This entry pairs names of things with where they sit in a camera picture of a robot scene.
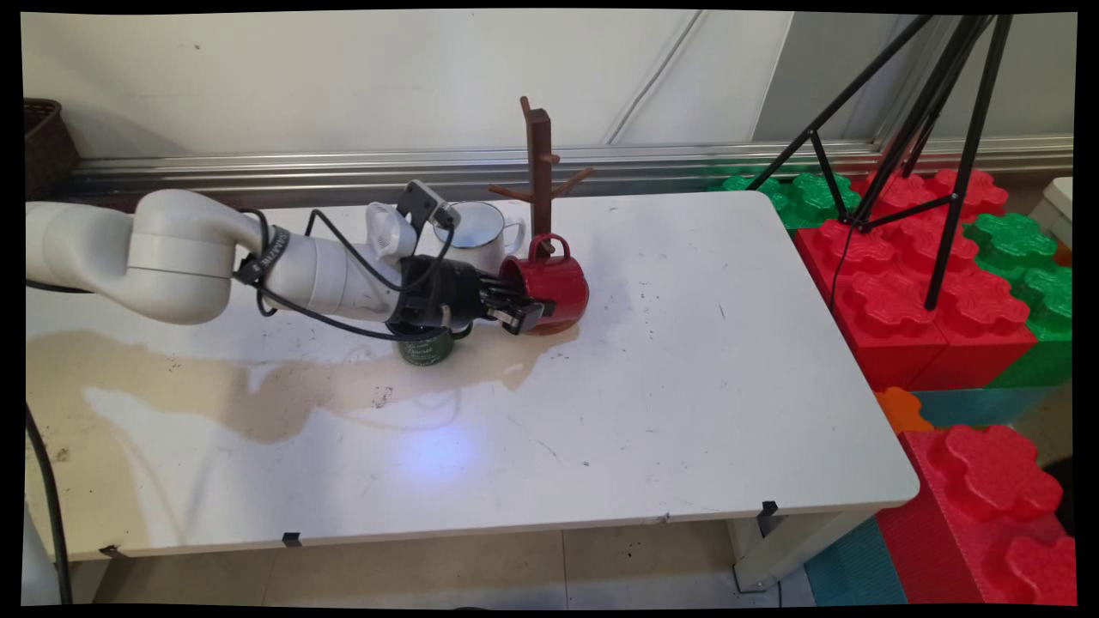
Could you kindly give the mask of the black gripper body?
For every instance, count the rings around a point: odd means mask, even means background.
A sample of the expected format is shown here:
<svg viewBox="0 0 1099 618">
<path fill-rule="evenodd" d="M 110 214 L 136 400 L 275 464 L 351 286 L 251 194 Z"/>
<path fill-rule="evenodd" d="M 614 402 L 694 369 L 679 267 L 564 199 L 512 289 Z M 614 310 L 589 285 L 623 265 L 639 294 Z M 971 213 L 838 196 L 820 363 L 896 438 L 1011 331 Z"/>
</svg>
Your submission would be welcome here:
<svg viewBox="0 0 1099 618">
<path fill-rule="evenodd" d="M 444 325 L 443 308 L 449 309 L 447 327 L 463 331 L 476 320 L 493 322 L 482 301 L 482 293 L 492 276 L 471 264 L 443 260 L 425 282 L 397 297 L 395 313 L 386 321 L 395 334 L 424 332 Z"/>
</svg>

